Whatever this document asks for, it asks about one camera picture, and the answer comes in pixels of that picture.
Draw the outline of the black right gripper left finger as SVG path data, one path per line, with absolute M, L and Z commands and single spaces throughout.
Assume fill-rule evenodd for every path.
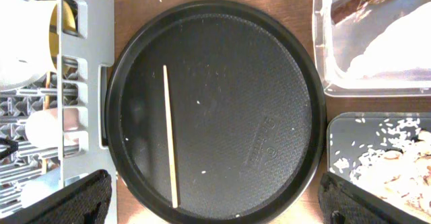
M 111 183 L 111 176 L 106 170 L 97 170 L 2 219 L 1 224 L 101 224 L 105 222 L 111 202 Z

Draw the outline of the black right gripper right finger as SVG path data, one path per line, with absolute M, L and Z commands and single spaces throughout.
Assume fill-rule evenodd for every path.
M 331 172 L 322 175 L 318 200 L 325 224 L 426 224 Z

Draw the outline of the pink plastic cup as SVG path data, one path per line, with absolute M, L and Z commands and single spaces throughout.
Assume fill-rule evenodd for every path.
M 35 147 L 47 149 L 59 146 L 58 110 L 56 108 L 40 110 L 31 114 L 25 124 L 25 134 L 28 141 Z M 65 130 L 79 128 L 79 111 L 75 108 L 64 110 Z

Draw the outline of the white round plate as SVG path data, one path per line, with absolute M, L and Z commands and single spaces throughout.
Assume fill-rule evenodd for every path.
M 50 50 L 56 1 L 1 0 L 1 90 L 27 86 L 55 72 Z

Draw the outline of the white paper napkin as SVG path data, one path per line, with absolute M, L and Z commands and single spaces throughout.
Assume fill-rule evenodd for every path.
M 354 79 L 384 72 L 430 68 L 430 3 L 401 17 L 352 59 L 346 75 Z

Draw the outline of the yellow bowl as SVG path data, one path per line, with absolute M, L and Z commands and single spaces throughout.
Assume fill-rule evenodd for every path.
M 71 7 L 67 2 L 63 2 L 63 26 L 66 30 L 76 32 L 75 18 Z M 57 34 L 57 6 L 53 9 L 50 20 L 49 46 L 53 64 L 57 64 L 56 57 L 59 53 L 59 36 Z

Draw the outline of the blue plastic cup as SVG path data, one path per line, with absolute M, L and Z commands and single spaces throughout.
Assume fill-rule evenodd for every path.
M 21 192 L 21 204 L 27 208 L 34 203 L 50 196 L 60 189 L 60 169 L 57 168 L 46 174 L 30 180 Z

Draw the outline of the grey dishwasher rack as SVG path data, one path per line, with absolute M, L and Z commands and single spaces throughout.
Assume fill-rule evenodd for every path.
M 59 53 L 56 71 L 24 87 L 1 90 L 1 220 L 25 209 L 22 188 L 57 168 L 60 190 L 97 170 L 112 179 L 111 202 L 103 223 L 116 223 L 117 172 L 104 135 L 107 69 L 114 63 L 114 0 L 35 0 L 57 2 Z M 63 26 L 63 2 L 72 9 L 76 32 Z M 59 146 L 41 149 L 25 134 L 34 112 L 56 108 Z M 65 130 L 65 109 L 79 111 L 79 128 Z

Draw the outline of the clear plastic waste bin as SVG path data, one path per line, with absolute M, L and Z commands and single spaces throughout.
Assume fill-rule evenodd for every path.
M 326 95 L 430 95 L 430 0 L 313 0 L 312 10 Z

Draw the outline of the black rectangular tray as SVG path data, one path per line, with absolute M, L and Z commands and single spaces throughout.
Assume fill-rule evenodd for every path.
M 326 223 L 430 222 L 430 114 L 350 112 L 327 129 Z

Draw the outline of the food scraps pile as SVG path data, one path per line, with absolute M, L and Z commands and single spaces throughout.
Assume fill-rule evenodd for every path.
M 328 137 L 331 173 L 430 222 L 429 118 L 338 118 Z

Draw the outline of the round black tray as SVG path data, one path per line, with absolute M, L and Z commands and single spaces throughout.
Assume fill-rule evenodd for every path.
M 105 106 L 117 171 L 143 206 L 171 223 L 276 218 L 312 180 L 326 123 L 321 80 L 301 43 L 262 11 L 222 0 L 182 4 L 144 25 L 118 58 Z

